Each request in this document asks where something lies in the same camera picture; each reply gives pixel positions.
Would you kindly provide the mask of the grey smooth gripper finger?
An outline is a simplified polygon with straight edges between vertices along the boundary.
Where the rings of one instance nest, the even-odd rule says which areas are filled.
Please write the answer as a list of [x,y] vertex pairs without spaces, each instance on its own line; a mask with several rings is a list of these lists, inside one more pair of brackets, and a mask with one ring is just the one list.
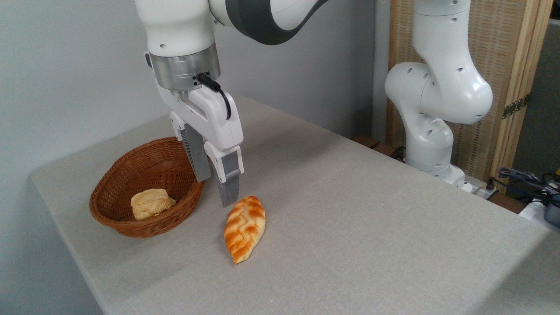
[[224,151],[207,141],[204,149],[213,164],[222,205],[228,207],[236,203],[239,198],[239,177],[244,173],[241,148],[235,146]]

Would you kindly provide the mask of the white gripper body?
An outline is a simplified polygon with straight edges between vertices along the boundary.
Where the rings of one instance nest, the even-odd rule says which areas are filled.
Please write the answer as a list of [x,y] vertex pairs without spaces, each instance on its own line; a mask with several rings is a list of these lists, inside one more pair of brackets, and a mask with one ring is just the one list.
[[184,98],[170,90],[157,86],[163,101],[172,108],[170,115],[176,137],[188,124],[220,151],[226,151],[243,142],[242,126],[236,104],[229,93],[225,93],[230,111],[219,92],[207,87],[188,92]]

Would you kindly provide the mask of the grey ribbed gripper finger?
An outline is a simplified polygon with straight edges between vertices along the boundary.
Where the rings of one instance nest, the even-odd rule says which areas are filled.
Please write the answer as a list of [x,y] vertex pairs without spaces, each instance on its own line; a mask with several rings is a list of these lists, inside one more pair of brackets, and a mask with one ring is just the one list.
[[207,154],[204,151],[204,141],[201,134],[188,125],[177,113],[170,113],[170,120],[177,140],[181,142],[187,153],[190,165],[198,182],[204,182],[212,177]]

